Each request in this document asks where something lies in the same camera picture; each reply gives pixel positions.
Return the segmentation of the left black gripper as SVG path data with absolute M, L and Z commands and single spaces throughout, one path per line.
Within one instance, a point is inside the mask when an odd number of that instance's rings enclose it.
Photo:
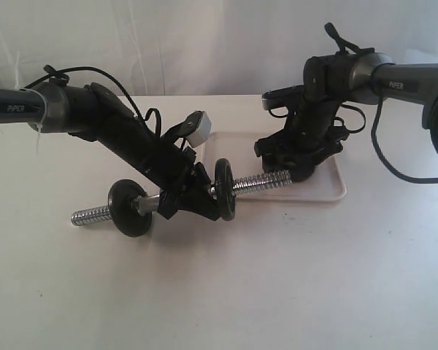
M 190 147 L 182 151 L 165 141 L 140 138 L 138 162 L 139 171 L 161 190 L 157 212 L 162 217 L 188 211 L 212 221 L 220 218 L 214 183 Z

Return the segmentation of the right grey black robot arm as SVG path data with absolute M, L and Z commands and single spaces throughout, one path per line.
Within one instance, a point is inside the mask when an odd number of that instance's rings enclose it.
M 264 93 L 263 107 L 270 115 L 280 108 L 287 112 L 282 130 L 255 142 L 255 155 L 265 172 L 289 171 L 293 181 L 302 182 L 339 154 L 344 141 L 355 133 L 338 117 L 338 110 L 349 109 L 352 103 L 375 105 L 371 140 L 382 164 L 406 182 L 438 184 L 438 177 L 403 174 L 384 156 L 377 128 L 387 98 L 423 107 L 421 126 L 430 133 L 438 154 L 438 63 L 396 64 L 370 48 L 313 56 L 304 65 L 302 84 Z

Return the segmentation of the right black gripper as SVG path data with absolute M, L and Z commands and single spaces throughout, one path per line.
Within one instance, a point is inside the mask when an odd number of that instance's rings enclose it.
M 283 128 L 254 144 L 264 172 L 289 170 L 292 179 L 309 179 L 327 158 L 343 150 L 347 140 L 345 126 L 330 126 L 320 138 L 309 131 L 293 132 Z

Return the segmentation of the left grey black robot arm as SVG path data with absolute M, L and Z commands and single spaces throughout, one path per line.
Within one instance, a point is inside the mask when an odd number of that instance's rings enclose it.
M 166 219 L 179 210 L 213 221 L 220 218 L 218 203 L 207 189 L 210 178 L 195 151 L 175 144 L 183 137 L 181 124 L 165 133 L 151 131 L 100 84 L 69 87 L 43 82 L 29 90 L 0 89 L 3 123 L 26 123 L 42 133 L 100 142 L 160 188 L 158 213 Z

